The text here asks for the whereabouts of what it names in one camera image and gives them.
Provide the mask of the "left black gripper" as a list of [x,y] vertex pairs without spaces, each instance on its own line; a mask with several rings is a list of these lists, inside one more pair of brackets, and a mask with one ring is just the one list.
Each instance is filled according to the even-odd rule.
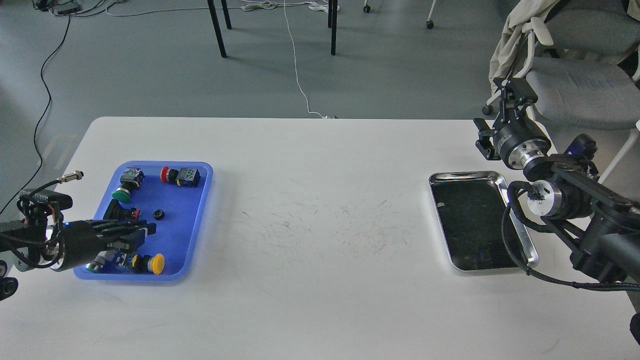
[[[62,224],[59,241],[60,258],[50,269],[62,272],[89,264],[103,251],[117,249],[133,254],[146,243],[146,235],[154,235],[157,224],[146,219],[117,221],[116,219],[78,220]],[[107,237],[119,236],[109,240]]]

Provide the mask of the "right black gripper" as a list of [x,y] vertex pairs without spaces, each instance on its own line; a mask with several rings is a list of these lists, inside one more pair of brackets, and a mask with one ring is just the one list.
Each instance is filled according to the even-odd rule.
[[538,101],[538,95],[524,78],[496,77],[499,109],[493,129],[484,118],[474,118],[478,140],[476,148],[487,161],[500,159],[512,170],[522,170],[535,158],[545,157],[551,141],[540,127],[524,118],[526,109]]

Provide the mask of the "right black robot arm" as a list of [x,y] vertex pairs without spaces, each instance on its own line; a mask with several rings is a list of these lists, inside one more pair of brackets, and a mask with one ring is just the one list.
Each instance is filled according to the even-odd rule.
[[538,100],[525,79],[496,78],[499,110],[492,126],[474,118],[475,145],[489,161],[501,161],[521,170],[524,181],[507,187],[503,219],[514,215],[538,233],[556,235],[570,250],[576,271],[592,282],[565,281],[532,269],[515,257],[507,240],[506,251],[528,276],[574,289],[597,292],[639,292],[639,203],[599,182],[594,164],[597,146],[580,134],[563,153],[550,153],[552,143],[528,117]]

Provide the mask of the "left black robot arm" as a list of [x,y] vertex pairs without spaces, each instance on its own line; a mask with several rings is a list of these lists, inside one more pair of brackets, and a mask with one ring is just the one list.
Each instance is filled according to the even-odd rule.
[[102,219],[67,222],[63,210],[73,206],[68,194],[50,190],[52,182],[23,189],[16,206],[23,219],[1,224],[1,289],[5,300],[15,294],[19,281],[9,276],[10,256],[20,272],[34,269],[67,271],[79,266],[97,274],[107,264],[122,271],[159,275],[162,254],[142,255],[139,248],[154,235],[157,225],[140,218],[137,208],[126,209],[112,199]]

